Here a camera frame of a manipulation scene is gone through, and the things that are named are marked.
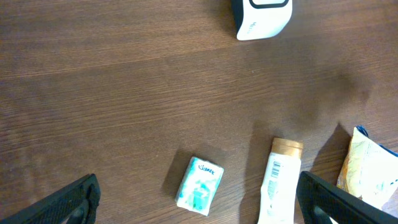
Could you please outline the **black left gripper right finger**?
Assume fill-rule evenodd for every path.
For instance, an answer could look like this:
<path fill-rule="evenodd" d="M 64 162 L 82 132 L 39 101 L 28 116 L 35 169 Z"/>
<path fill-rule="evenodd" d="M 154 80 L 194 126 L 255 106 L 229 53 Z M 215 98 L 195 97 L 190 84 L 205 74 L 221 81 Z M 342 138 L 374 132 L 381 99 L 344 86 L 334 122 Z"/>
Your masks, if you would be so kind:
<path fill-rule="evenodd" d="M 297 199 L 305 223 L 396 224 L 397 218 L 308 171 L 299 175 Z"/>

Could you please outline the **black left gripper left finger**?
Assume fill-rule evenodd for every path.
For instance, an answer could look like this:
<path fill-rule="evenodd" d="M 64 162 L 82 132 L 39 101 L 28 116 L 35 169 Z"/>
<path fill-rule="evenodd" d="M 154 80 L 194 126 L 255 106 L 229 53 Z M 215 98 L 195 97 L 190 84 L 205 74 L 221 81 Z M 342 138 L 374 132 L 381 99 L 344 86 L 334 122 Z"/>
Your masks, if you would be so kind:
<path fill-rule="evenodd" d="M 94 224 L 101 197 L 94 174 L 87 174 L 1 223 Z"/>

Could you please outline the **green Kleenex tissue pack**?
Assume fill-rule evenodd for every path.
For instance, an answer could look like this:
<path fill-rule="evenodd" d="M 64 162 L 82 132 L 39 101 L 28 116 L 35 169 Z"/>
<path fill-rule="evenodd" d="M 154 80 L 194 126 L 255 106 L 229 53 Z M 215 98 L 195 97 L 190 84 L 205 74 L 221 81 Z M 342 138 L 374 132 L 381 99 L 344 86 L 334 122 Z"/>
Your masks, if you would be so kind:
<path fill-rule="evenodd" d="M 176 194 L 177 206 L 208 216 L 223 173 L 221 166 L 193 156 Z"/>

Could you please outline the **white tube gold cap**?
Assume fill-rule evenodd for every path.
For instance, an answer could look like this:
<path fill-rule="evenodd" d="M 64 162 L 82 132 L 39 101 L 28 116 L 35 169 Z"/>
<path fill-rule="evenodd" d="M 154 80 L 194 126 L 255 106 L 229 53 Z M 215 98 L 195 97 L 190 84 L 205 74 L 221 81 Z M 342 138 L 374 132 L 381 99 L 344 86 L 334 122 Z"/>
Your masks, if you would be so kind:
<path fill-rule="evenodd" d="M 294 222 L 303 143 L 274 138 L 261 185 L 258 224 Z"/>

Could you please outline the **cream snack bag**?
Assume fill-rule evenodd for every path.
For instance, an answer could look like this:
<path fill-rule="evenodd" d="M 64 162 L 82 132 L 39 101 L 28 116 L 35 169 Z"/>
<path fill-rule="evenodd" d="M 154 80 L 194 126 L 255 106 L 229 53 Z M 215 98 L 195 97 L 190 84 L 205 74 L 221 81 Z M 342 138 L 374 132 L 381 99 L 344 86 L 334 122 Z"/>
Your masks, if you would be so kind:
<path fill-rule="evenodd" d="M 397 153 L 356 126 L 336 186 L 381 209 L 397 189 Z"/>

